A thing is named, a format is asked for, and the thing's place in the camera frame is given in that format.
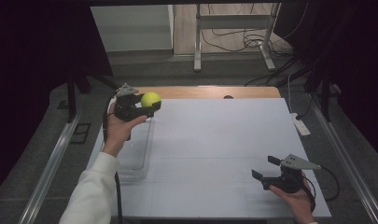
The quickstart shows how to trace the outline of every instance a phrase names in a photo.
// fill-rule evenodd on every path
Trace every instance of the hand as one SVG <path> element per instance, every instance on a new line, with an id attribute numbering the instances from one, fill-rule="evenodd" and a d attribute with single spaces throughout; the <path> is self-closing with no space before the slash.
<path id="1" fill-rule="evenodd" d="M 307 181 L 304 179 L 303 182 L 304 186 L 309 189 Z M 300 189 L 296 193 L 289 194 L 275 186 L 270 186 L 270 191 L 279 196 L 288 204 L 290 212 L 293 214 L 294 218 L 296 218 L 296 221 L 299 224 L 315 222 L 311 212 L 310 199 L 303 189 Z"/>
<path id="2" fill-rule="evenodd" d="M 113 103 L 109 108 L 109 114 L 107 116 L 107 139 L 102 151 L 114 157 L 117 157 L 119 151 L 124 146 L 124 142 L 130 136 L 133 127 L 145 122 L 147 116 L 141 116 L 129 122 L 126 122 L 118 119 L 113 114 L 114 107 L 115 103 Z"/>

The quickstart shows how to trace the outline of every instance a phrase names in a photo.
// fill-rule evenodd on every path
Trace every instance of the yellow-green ball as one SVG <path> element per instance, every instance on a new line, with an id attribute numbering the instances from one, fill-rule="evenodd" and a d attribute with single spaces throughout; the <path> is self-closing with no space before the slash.
<path id="1" fill-rule="evenodd" d="M 146 107 L 152 106 L 154 103 L 157 103 L 159 101 L 161 101 L 161 97 L 156 92 L 150 91 L 142 96 L 140 104 L 142 105 L 142 107 Z"/>

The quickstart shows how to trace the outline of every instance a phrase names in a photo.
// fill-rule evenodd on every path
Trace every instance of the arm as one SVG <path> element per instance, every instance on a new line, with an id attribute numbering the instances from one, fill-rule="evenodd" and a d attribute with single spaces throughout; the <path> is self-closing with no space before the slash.
<path id="1" fill-rule="evenodd" d="M 109 111 L 114 111 L 114 104 Z M 117 119 L 113 114 L 107 118 L 107 140 L 90 170 L 84 171 L 60 223 L 109 223 L 111 201 L 116 190 L 114 174 L 119 167 L 116 159 L 132 128 L 146 120 L 146 116 L 130 122 Z"/>
<path id="2" fill-rule="evenodd" d="M 307 181 L 304 179 L 304 186 L 309 188 Z M 296 193 L 288 194 L 281 189 L 270 186 L 270 191 L 284 200 L 290 212 L 299 224 L 316 224 L 315 219 L 311 212 L 311 202 L 308 195 L 303 189 L 300 189 Z"/>

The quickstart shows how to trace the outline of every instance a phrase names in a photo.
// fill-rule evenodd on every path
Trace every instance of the white sleeve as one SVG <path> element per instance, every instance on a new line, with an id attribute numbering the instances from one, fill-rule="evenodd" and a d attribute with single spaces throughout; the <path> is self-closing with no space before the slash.
<path id="1" fill-rule="evenodd" d="M 60 223 L 110 223 L 118 167 L 115 157 L 100 152 L 92 168 L 81 174 Z"/>

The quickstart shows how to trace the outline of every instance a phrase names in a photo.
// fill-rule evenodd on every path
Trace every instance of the power outlet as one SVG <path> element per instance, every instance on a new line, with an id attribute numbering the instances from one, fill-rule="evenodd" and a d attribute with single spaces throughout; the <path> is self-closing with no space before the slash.
<path id="1" fill-rule="evenodd" d="M 296 129 L 297 129 L 297 132 L 299 133 L 299 135 L 301 137 L 309 136 L 311 133 L 307 129 L 307 126 L 305 126 L 304 122 L 302 122 L 302 120 L 300 120 L 300 119 L 296 119 L 297 113 L 292 113 L 290 115 L 291 115 L 291 120 L 293 121 L 294 125 L 296 126 Z"/>

